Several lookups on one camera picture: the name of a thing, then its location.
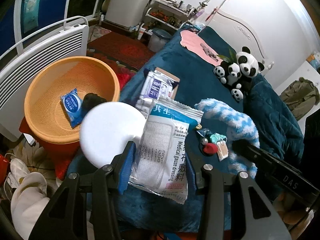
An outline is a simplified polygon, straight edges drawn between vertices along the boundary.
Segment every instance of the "blue wipes package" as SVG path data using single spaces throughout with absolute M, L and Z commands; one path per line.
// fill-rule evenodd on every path
M 75 128 L 82 122 L 81 114 L 82 99 L 78 96 L 77 89 L 73 89 L 70 93 L 61 96 L 61 103 L 66 110 L 72 128 Z

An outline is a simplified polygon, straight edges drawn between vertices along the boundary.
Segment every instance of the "red pom pom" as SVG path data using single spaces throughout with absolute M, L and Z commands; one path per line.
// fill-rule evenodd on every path
M 207 155 L 214 155 L 218 152 L 218 147 L 214 143 L 207 143 L 203 148 L 203 152 Z

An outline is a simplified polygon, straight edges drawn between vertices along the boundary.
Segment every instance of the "bolt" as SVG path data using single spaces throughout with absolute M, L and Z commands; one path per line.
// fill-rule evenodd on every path
M 212 171 L 213 166 L 212 166 L 211 164 L 205 164 L 205 165 L 203 165 L 203 168 L 204 168 L 206 171 Z
M 243 179 L 246 179 L 247 177 L 249 177 L 248 173 L 246 173 L 245 171 L 241 171 L 239 173 L 240 177 L 243 178 Z
M 68 176 L 69 179 L 75 179 L 76 177 L 77 177 L 77 174 L 75 172 L 70 173 Z
M 102 169 L 103 169 L 104 171 L 111 171 L 111 170 L 112 170 L 112 166 L 111 166 L 110 164 L 107 164 L 107 165 L 104 165 L 104 166 L 102 167 Z
M 202 140 L 201 140 L 201 144 L 202 145 L 206 145 L 206 144 L 208 144 L 208 139 L 207 138 L 202 138 Z

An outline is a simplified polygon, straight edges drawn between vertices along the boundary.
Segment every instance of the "fluffy blue white fabric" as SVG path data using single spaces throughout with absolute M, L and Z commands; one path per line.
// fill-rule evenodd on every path
M 246 171 L 252 178 L 256 176 L 257 167 L 246 158 L 235 154 L 232 150 L 232 142 L 235 140 L 246 139 L 254 146 L 259 147 L 258 130 L 249 116 L 240 113 L 226 103 L 213 98 L 203 99 L 195 108 L 204 112 L 204 118 L 218 119 L 228 125 L 227 146 L 229 150 L 229 171 L 237 174 Z

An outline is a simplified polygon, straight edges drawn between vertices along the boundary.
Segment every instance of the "white headboard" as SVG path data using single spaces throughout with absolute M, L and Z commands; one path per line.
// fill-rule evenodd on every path
M 198 21 L 206 24 L 207 16 L 208 14 L 204 13 Z M 214 29 L 237 52 L 241 51 L 243 46 L 248 47 L 252 55 L 265 65 L 263 74 L 269 70 L 266 65 L 270 64 L 272 60 L 268 59 L 257 33 L 245 21 L 219 10 L 208 26 Z

